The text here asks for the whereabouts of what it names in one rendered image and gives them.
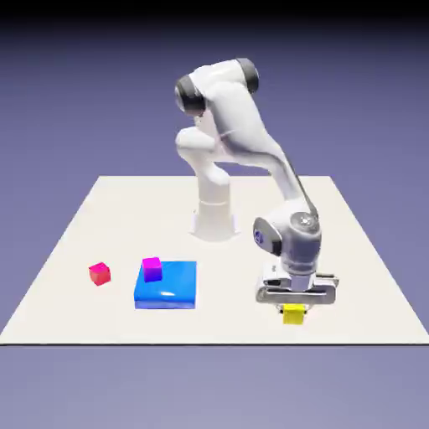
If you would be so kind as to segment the large blue box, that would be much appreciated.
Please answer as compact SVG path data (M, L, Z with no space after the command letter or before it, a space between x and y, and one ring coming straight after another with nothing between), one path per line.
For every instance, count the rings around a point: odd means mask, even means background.
M196 261L163 261L163 278L146 282L143 267L134 287L135 309L195 309Z

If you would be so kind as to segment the small red cube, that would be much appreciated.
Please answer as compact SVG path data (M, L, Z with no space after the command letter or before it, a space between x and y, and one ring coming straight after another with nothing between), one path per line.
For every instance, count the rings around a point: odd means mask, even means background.
M107 264L98 262L89 267L90 279L96 286L101 286L111 280L111 271Z

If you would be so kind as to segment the small magenta cube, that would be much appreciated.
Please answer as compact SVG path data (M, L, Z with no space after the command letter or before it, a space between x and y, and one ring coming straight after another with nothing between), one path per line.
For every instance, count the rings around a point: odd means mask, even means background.
M145 282L159 282L163 279L163 264L156 256L143 258L142 273Z

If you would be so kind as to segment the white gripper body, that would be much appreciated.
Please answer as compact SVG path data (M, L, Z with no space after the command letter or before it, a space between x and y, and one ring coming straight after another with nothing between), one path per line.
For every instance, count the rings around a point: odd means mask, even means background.
M336 298L334 283L316 282L305 291L294 291L290 287L263 285L256 292L256 301L269 304L329 305Z

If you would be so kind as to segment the small yellow cube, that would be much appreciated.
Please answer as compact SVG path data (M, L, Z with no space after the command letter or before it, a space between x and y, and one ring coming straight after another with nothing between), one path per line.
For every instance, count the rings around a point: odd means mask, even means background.
M303 324L304 304L288 303L283 304L284 313L282 314L282 321L284 324L301 325Z

